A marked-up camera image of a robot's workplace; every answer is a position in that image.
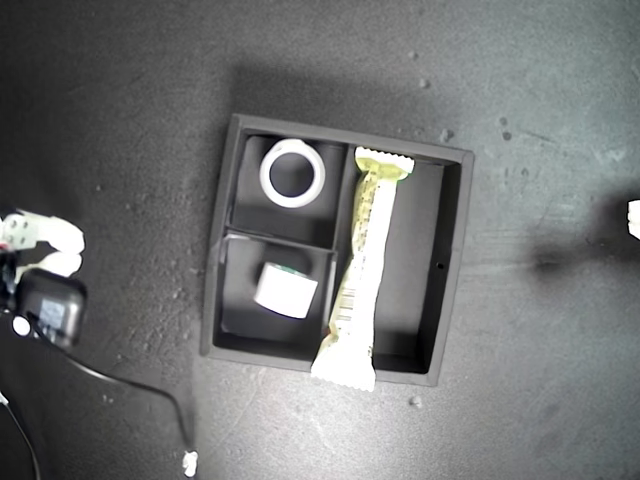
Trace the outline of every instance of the white object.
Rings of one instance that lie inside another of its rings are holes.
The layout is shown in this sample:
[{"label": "white object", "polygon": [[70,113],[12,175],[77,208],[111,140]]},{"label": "white object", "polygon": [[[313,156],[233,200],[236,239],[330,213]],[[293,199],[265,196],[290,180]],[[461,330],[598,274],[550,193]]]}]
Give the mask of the white object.
[{"label": "white object", "polygon": [[[306,192],[297,197],[282,195],[271,183],[271,167],[280,157],[287,153],[296,153],[303,156],[313,167],[311,185]],[[285,208],[300,208],[313,202],[320,195],[322,187],[324,187],[325,175],[324,163],[320,154],[313,147],[295,138],[280,140],[276,143],[264,156],[260,165],[260,185],[262,190],[269,200]]]},{"label": "white object", "polygon": [[31,325],[29,320],[24,317],[14,317],[13,319],[13,331],[21,337],[26,337],[31,333]]},{"label": "white object", "polygon": [[184,468],[185,477],[195,477],[196,470],[198,469],[198,452],[184,452],[182,468]]},{"label": "white object", "polygon": [[306,318],[318,282],[282,265],[264,264],[255,302],[287,317]]},{"label": "white object", "polygon": [[82,230],[61,218],[20,210],[0,222],[0,244],[9,250],[28,250],[38,242],[48,242],[64,253],[79,254],[84,250]]},{"label": "white object", "polygon": [[19,282],[27,270],[40,268],[62,277],[70,277],[82,266],[82,257],[74,253],[54,252],[42,259],[40,263],[31,263],[16,269],[16,282]]},{"label": "white object", "polygon": [[330,333],[311,365],[311,376],[371,392],[374,314],[384,271],[385,248],[399,180],[413,171],[409,157],[358,147],[362,172],[354,199],[352,258],[338,289]]},{"label": "white object", "polygon": [[640,200],[629,202],[629,233],[640,239]]}]

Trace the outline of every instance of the white wrapper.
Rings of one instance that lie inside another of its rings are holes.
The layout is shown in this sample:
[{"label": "white wrapper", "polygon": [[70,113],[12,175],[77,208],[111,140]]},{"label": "white wrapper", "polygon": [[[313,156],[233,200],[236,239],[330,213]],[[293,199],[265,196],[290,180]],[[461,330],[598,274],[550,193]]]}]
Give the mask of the white wrapper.
[{"label": "white wrapper", "polygon": [[353,256],[331,312],[330,333],[320,345],[311,375],[340,385],[373,391],[374,313],[397,182],[413,171],[411,158],[356,149],[363,173],[354,202]]}]

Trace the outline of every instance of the tray compartment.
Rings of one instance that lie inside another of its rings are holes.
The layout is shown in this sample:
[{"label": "tray compartment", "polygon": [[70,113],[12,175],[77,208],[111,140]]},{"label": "tray compartment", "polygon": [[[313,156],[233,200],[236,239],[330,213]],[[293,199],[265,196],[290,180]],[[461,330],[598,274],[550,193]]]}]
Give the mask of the tray compartment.
[{"label": "tray compartment", "polygon": [[[322,192],[313,202],[300,208],[284,208],[273,203],[260,186],[260,164],[267,152],[283,137],[252,135],[246,140],[238,172],[235,202],[230,226],[237,230],[286,238],[309,245],[331,248],[346,146],[339,143],[306,140],[322,157],[326,178]],[[276,161],[272,181],[283,195],[301,193],[310,183],[306,171],[285,171]]]}]

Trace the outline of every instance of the barcode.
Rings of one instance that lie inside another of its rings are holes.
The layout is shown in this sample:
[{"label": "barcode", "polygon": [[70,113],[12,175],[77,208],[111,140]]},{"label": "barcode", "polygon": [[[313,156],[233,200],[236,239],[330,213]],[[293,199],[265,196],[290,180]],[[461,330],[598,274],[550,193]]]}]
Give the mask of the barcode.
[{"label": "barcode", "polygon": [[356,289],[345,286],[345,288],[342,289],[342,296],[340,297],[336,320],[350,321],[353,318],[353,306],[355,304],[355,299]]}]

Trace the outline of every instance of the gray concrete floor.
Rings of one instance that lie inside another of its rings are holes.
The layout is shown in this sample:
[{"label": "gray concrete floor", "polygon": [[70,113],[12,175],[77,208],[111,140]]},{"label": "gray concrete floor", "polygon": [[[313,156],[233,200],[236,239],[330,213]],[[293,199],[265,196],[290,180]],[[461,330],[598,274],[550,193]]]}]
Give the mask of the gray concrete floor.
[{"label": "gray concrete floor", "polygon": [[[194,399],[202,479],[637,479],[639,24],[631,0],[11,2],[0,200],[84,228],[77,353]],[[475,151],[438,387],[197,356],[232,112]],[[45,478],[181,478],[167,405],[6,324],[0,388]],[[30,478],[1,412],[0,463]]]}]

